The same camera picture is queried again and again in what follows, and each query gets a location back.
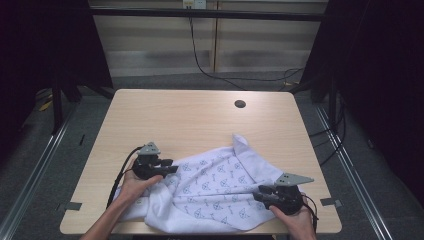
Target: fingers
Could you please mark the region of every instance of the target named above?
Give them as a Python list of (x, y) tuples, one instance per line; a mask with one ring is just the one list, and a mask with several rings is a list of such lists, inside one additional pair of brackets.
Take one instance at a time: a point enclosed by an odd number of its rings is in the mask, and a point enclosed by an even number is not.
[(131, 159), (130, 164), (127, 165), (127, 171), (131, 170), (132, 166), (134, 165), (134, 161), (136, 158)]
[(279, 219), (284, 220), (287, 218), (287, 215), (284, 214), (278, 207), (276, 206), (269, 206), (269, 210)]
[(155, 183), (158, 183), (160, 180), (162, 180), (163, 179), (163, 177), (162, 177), (162, 175), (156, 175), (156, 176), (153, 176), (153, 177), (151, 177), (151, 178), (149, 178), (149, 179), (147, 179), (146, 181), (144, 181), (145, 183), (146, 183), (146, 185), (149, 187), (149, 186), (152, 186), (153, 184), (155, 184)]
[(305, 194), (304, 192), (301, 192), (300, 194), (302, 194), (303, 202), (304, 202), (306, 205), (309, 205), (309, 204), (308, 204), (308, 198), (306, 197), (306, 194)]

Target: round hole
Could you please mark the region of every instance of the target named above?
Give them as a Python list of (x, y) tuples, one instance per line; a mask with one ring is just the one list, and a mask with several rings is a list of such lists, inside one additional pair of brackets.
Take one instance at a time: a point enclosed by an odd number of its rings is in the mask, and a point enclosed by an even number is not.
[(243, 100), (237, 100), (234, 102), (234, 105), (236, 105), (238, 108), (244, 108), (246, 107), (246, 102)]

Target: gray carpet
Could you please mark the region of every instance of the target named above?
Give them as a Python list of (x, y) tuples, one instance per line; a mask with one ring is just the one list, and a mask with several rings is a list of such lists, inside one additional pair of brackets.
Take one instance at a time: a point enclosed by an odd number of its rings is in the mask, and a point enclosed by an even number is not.
[[(271, 73), (226, 73), (220, 76), (275, 79), (281, 72)], [(288, 79), (298, 81), (300, 74)], [(283, 81), (232, 80), (247, 90), (277, 91)], [(162, 88), (162, 89), (216, 89), (240, 90), (228, 82), (211, 79), (202, 74), (115, 78), (115, 88)], [(94, 144), (110, 100), (82, 89), (83, 99), (76, 106), (69, 127), (34, 195), (13, 239), (78, 239), (78, 236), (63, 235), (59, 225), (64, 213), (57, 211), (58, 204), (68, 202), (81, 175), (85, 161)], [(309, 92), (295, 95), (301, 115), (309, 134), (323, 130), (316, 106), (311, 103)], [(66, 103), (65, 111), (72, 108)], [(52, 109), (45, 112), (34, 110), (24, 127), (16, 148), (9, 156), (8, 164), (0, 172), (0, 220), (16, 200), (27, 176), (42, 154), (50, 138)], [(346, 113), (346, 147), (355, 168), (376, 203), (394, 239), (422, 239), (424, 237), (424, 213), (403, 184), (388, 169), (378, 149), (368, 146), (368, 137), (361, 127)], [(339, 124), (343, 135), (343, 124)], [(319, 161), (326, 159), (334, 148), (326, 134), (311, 137)], [(338, 213), (343, 224), (340, 233), (319, 235), (319, 239), (378, 239), (365, 211), (347, 178), (337, 154), (323, 167), (330, 192), (343, 206)], [(112, 236), (111, 239), (131, 239), (131, 236)]]

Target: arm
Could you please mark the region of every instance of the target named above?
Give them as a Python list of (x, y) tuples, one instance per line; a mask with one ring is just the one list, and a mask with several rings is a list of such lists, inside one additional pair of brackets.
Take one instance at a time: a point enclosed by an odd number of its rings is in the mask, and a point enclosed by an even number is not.
[(87, 239), (107, 239), (121, 217), (122, 213), (137, 200), (147, 187), (162, 180), (162, 176), (154, 176), (146, 181), (137, 178), (133, 171), (127, 170), (119, 196), (110, 204), (100, 218), (81, 237)]
[(306, 207), (302, 207), (295, 215), (287, 216), (275, 206), (270, 206), (269, 210), (280, 219), (289, 230), (292, 240), (316, 240), (316, 234), (312, 226), (312, 216)]

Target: white cloth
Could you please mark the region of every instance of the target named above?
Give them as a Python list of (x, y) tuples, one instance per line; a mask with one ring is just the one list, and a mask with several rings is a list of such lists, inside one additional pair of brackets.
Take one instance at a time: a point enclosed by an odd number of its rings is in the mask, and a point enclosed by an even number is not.
[(179, 161), (178, 171), (150, 187), (121, 220), (144, 218), (167, 233), (225, 233), (250, 230), (274, 215), (252, 192), (283, 174), (233, 135), (232, 147)]

